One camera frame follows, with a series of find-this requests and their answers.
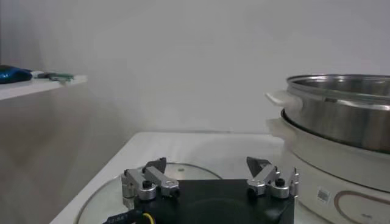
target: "yellow wire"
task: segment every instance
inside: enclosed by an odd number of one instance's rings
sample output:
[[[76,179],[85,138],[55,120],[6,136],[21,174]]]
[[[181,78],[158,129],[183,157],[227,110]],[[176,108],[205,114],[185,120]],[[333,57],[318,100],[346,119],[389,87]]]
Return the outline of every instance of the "yellow wire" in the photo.
[[[146,218],[149,219],[149,221],[151,222],[151,224],[155,224],[155,223],[154,223],[153,217],[152,217],[149,213],[144,213],[143,215],[144,215]]]

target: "white shelf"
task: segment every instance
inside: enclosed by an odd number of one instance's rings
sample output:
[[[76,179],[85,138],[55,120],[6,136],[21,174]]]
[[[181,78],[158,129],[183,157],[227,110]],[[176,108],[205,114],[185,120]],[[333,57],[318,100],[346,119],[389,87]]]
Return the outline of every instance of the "white shelf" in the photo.
[[[87,81],[85,75],[76,75],[70,82],[60,83],[49,79],[31,79],[30,81],[0,85],[0,100],[39,93],[51,89],[73,86]]]

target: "pot rim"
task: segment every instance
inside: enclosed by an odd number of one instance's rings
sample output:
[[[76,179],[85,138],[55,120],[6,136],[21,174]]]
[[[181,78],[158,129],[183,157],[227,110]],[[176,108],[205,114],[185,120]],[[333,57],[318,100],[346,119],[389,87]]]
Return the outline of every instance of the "pot rim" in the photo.
[[[390,85],[389,75],[370,75],[370,74],[304,74],[295,75],[286,79],[289,87],[301,90],[306,93],[315,94],[322,97],[334,98],[334,99],[349,99],[354,101],[363,102],[381,102],[390,104],[390,96],[368,94],[368,93],[355,93],[349,91],[341,91],[329,88],[320,88],[315,86],[304,85],[297,83],[302,80],[373,80],[378,82],[388,82]]]

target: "stainless steel pot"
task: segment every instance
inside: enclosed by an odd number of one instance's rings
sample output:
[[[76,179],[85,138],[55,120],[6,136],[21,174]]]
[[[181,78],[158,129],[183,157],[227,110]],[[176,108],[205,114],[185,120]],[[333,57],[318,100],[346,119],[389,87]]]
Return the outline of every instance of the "stainless steel pot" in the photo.
[[[390,153],[390,76],[316,74],[287,78],[287,91],[267,93],[290,123],[362,149]]]

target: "white cooker base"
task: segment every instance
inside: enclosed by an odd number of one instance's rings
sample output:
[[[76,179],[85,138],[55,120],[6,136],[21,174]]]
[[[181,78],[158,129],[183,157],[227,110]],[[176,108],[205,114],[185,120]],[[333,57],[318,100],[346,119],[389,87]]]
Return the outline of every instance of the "white cooker base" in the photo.
[[[336,224],[390,223],[390,193],[334,177],[288,150],[282,155],[282,163],[295,166],[300,173],[299,201],[325,219]]]

